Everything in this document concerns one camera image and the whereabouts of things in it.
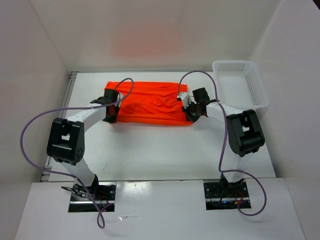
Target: orange fabric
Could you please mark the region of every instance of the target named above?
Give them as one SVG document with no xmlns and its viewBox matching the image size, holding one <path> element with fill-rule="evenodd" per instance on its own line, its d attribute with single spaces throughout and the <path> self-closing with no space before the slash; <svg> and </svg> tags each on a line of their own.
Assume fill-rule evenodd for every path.
<svg viewBox="0 0 320 240">
<path fill-rule="evenodd" d="M 105 89 L 114 89 L 118 82 L 109 81 Z M 116 90 L 124 95 L 131 82 L 123 82 Z M 182 84 L 180 90 L 187 91 Z M 188 126 L 182 112 L 182 102 L 177 100 L 178 83 L 135 81 L 131 94 L 121 103 L 117 121 L 162 126 Z"/>
</svg>

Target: red wire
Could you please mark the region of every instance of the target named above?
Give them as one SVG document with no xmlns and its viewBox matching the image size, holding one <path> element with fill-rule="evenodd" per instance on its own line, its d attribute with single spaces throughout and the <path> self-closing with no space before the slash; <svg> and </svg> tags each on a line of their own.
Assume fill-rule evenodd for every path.
<svg viewBox="0 0 320 240">
<path fill-rule="evenodd" d="M 241 199 L 240 199 L 240 201 L 238 202 L 238 204 L 239 204 L 239 203 L 241 203 L 241 202 L 243 201 L 244 195 L 243 195 L 242 192 L 240 192 L 239 190 L 238 190 L 238 193 L 241 195 Z"/>
</svg>

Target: plastic basket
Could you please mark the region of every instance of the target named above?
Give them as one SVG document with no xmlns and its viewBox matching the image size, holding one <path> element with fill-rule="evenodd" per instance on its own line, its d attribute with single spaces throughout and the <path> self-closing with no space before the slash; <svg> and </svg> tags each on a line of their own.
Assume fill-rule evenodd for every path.
<svg viewBox="0 0 320 240">
<path fill-rule="evenodd" d="M 269 105 L 266 90 L 254 62 L 214 61 L 212 68 L 221 103 L 240 110 L 256 110 Z"/>
</svg>

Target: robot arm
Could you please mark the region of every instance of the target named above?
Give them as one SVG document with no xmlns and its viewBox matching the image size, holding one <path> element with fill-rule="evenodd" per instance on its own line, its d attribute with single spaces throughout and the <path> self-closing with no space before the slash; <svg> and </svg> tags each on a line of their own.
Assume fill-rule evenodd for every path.
<svg viewBox="0 0 320 240">
<path fill-rule="evenodd" d="M 194 90 L 192 93 L 195 101 L 190 101 L 187 92 L 181 92 L 177 97 L 182 101 L 182 111 L 189 121 L 195 122 L 200 116 L 206 116 L 225 122 L 221 107 L 215 99 L 210 100 L 204 87 Z M 228 142 L 235 153 L 233 159 L 226 161 L 227 167 L 245 171 L 253 153 L 265 144 L 265 137 L 257 114 L 251 109 L 242 111 L 225 104 L 222 106 L 226 113 Z M 241 185 L 243 178 L 244 174 L 241 172 L 226 172 L 221 175 L 223 187 L 227 189 Z"/>
<path fill-rule="evenodd" d="M 93 100 L 89 107 L 68 118 L 56 118 L 52 122 L 47 145 L 47 155 L 61 163 L 70 174 L 79 178 L 96 199 L 100 197 L 104 186 L 99 186 L 98 177 L 89 169 L 85 159 L 85 132 L 97 122 L 103 120 L 115 123 L 120 103 L 108 107 L 99 107 L 116 102 L 122 94 L 113 89 L 106 89 L 104 96 Z M 75 179 L 72 192 L 87 197 L 83 187 Z"/>
</svg>

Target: white table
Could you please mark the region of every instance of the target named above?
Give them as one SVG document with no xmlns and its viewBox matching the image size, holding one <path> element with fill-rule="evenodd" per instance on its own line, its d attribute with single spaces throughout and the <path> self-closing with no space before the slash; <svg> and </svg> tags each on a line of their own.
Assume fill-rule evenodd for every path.
<svg viewBox="0 0 320 240">
<path fill-rule="evenodd" d="M 253 213 L 263 194 L 247 179 Z M 96 212 L 68 213 L 71 182 L 33 183 L 15 240 L 303 240 L 304 235 L 282 178 L 261 179 L 268 197 L 258 216 L 237 209 L 206 210 L 202 180 L 118 182 L 114 212 L 103 213 L 106 228 L 97 226 Z"/>
<path fill-rule="evenodd" d="M 105 72 L 78 73 L 66 107 L 87 107 L 102 96 L 108 81 L 131 77 L 135 81 L 179 82 L 185 72 Z M 205 87 L 211 99 L 214 87 L 202 73 L 185 78 L 188 90 Z M 68 111 L 69 117 L 78 111 Z M 201 117 L 192 126 L 161 127 L 133 123 L 98 122 L 85 133 L 84 159 L 100 181 L 149 181 L 219 179 L 218 162 L 224 137 L 224 124 Z M 225 159 L 234 153 L 227 145 Z M 54 171 L 63 166 L 50 161 Z M 275 178 L 267 146 L 254 154 L 247 170 L 257 178 Z M 50 182 L 70 181 L 51 174 Z"/>
</svg>

